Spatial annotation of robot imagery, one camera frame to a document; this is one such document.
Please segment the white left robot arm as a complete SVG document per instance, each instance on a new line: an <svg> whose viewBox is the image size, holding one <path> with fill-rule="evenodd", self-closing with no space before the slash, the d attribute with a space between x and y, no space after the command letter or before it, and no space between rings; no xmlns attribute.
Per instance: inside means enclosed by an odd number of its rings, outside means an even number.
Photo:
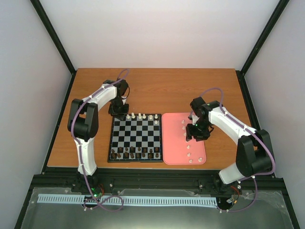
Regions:
<svg viewBox="0 0 305 229"><path fill-rule="evenodd" d="M97 165L94 158L94 138L99 129L99 111L110 103L108 114L119 119L125 118L129 112L127 97L124 94L129 89L124 79L107 80L102 86L83 99L73 99L71 103L68 131L77 147L78 172L86 176L82 186L89 192L98 189L99 180L92 176Z"/></svg>

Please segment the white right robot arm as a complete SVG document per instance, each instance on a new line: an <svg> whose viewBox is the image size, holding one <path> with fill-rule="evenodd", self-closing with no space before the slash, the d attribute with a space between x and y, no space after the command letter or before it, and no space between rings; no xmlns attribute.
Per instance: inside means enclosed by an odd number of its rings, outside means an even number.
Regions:
<svg viewBox="0 0 305 229"><path fill-rule="evenodd" d="M275 159L270 135L265 130L256 130L232 116L219 101L206 103L197 97L190 103L192 123L186 126L186 141L207 140L214 127L221 129L237 145L235 162L222 169L213 178L215 191L222 194L228 186L244 178L270 175L275 168Z"/></svg>

